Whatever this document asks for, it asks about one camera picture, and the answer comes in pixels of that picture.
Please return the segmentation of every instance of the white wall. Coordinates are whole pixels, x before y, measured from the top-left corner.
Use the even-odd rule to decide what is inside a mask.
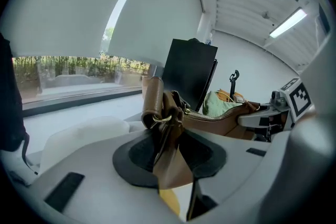
[[[218,47],[218,65],[209,91],[230,92],[229,77],[237,69],[236,92],[254,102],[267,103],[272,91],[298,75],[278,58],[238,37],[215,31],[213,46]]]

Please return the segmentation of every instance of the dark fabric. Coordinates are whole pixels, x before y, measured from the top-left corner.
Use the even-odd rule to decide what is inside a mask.
[[[26,134],[12,57],[9,41],[0,34],[0,150],[6,151],[17,150]]]

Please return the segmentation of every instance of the ceiling light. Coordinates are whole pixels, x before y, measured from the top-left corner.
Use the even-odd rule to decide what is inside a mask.
[[[269,35],[272,38],[280,36],[283,32],[287,31],[289,28],[293,27],[299,21],[306,17],[306,13],[299,8],[291,16],[289,16],[282,24],[275,28]]]

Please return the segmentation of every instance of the white cushion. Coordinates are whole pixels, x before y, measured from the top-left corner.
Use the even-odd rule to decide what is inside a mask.
[[[145,125],[143,125],[141,121],[131,121],[128,124],[130,125],[130,133],[146,129]]]
[[[79,148],[112,137],[127,134],[126,121],[105,116],[92,119],[53,134],[47,140],[41,156],[39,175]]]

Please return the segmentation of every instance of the window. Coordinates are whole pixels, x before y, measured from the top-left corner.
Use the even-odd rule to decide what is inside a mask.
[[[141,90],[142,76],[148,74],[150,66],[104,52],[100,58],[17,57],[13,65],[23,103],[93,92]]]

